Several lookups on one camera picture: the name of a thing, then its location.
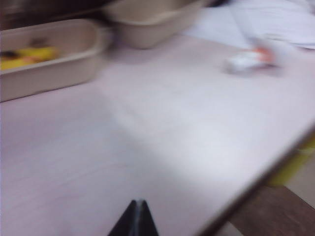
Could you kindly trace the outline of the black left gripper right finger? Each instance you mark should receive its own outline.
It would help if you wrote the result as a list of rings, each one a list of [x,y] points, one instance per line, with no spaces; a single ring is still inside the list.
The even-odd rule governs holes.
[[[156,225],[151,215],[149,206],[145,200],[137,201],[136,235],[158,236]]]

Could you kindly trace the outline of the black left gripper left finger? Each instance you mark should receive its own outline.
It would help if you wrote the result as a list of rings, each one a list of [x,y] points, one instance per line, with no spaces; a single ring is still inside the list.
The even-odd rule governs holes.
[[[138,235],[138,203],[132,200],[119,220],[108,234],[109,236],[137,236]]]

